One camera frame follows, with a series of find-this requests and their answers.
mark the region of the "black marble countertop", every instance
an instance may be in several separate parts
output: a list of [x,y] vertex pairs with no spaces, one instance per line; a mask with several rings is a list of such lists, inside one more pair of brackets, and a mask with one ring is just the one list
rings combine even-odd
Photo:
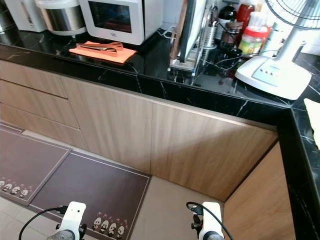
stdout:
[[209,64],[200,67],[194,79],[168,73],[170,43],[158,34],[124,64],[69,52],[85,41],[101,42],[87,33],[72,39],[12,28],[0,34],[0,59],[276,126],[296,239],[320,240],[320,150],[303,102],[309,98],[320,103],[320,57],[298,56],[295,62],[310,71],[312,79],[301,97],[292,101],[234,79],[232,72],[216,72]]

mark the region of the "kitchen wall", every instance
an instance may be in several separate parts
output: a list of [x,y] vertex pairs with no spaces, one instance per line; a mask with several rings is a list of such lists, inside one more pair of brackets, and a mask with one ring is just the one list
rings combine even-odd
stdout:
[[[242,2],[246,1],[247,0],[240,0],[240,4],[235,5],[235,8],[238,8]],[[178,23],[182,3],[183,0],[163,0],[163,24],[161,26],[162,29],[166,30],[170,26],[176,25]],[[217,6],[219,10],[225,5],[226,3],[222,2],[222,0],[217,0]],[[320,30],[309,31],[305,36],[307,44],[302,49],[302,52],[320,55]]]

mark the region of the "wooden cabinet panel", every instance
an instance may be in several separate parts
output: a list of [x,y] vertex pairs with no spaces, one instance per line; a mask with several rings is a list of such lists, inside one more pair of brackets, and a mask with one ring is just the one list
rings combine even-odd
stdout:
[[225,202],[223,221],[237,240],[296,239],[279,143]]
[[151,173],[221,201],[270,145],[274,132],[153,103]]
[[89,151],[148,173],[152,103],[67,77],[62,82]]
[[0,102],[78,128],[67,99],[0,80]]
[[0,79],[67,98],[60,76],[0,60]]
[[79,129],[0,103],[0,119],[24,129],[87,149]]

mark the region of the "microwave oven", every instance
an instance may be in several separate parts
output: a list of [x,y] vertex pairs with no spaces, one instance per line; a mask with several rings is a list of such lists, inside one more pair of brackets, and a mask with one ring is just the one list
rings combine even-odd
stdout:
[[91,36],[141,45],[161,26],[163,0],[80,0]]

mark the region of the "drawer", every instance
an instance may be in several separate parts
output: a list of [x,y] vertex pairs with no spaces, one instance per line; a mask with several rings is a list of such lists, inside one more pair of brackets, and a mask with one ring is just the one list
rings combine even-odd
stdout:
[[65,98],[0,80],[0,102],[78,128],[71,106]]
[[0,79],[68,98],[59,75],[50,72],[0,60]]
[[0,119],[66,144],[87,149],[82,133],[77,128],[19,110],[3,103],[0,103]]

